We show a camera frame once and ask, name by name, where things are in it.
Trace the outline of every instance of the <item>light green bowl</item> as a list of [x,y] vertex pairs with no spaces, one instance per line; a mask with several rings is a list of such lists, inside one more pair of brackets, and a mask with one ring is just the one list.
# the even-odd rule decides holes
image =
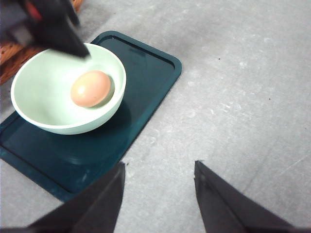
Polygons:
[[[86,44],[91,58],[80,59],[54,50],[43,51],[16,74],[11,99],[16,111],[26,121],[53,133],[78,134],[107,122],[122,101],[126,74],[122,62],[109,50]],[[70,89],[75,80],[90,70],[101,70],[113,81],[111,99],[99,107],[75,105]]]

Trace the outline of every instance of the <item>dark green tray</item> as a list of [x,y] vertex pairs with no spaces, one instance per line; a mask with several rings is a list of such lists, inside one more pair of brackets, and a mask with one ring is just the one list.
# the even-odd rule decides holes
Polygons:
[[123,157],[181,73],[178,59],[121,33],[102,33],[92,43],[116,54],[126,70],[124,99],[107,123],[88,133],[59,135],[14,112],[1,125],[1,157],[63,201]]

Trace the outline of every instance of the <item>egg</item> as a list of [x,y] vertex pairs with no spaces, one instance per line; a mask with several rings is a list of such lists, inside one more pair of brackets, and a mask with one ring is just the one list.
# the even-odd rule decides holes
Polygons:
[[93,107],[103,101],[110,90],[111,81],[108,75],[92,70],[81,75],[72,85],[72,101],[81,107]]

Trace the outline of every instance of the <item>wooden basket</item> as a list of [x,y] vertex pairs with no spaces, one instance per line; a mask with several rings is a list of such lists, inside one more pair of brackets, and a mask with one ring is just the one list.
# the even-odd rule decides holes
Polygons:
[[[76,12],[84,0],[71,0]],[[31,57],[41,52],[40,48],[23,48],[21,45],[11,42],[0,45],[0,84],[10,79]]]

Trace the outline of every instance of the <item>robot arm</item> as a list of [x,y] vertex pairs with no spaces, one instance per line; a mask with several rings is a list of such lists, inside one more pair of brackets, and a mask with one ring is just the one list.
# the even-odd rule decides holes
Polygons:
[[74,31],[79,19],[70,0],[1,0],[0,40],[86,57]]

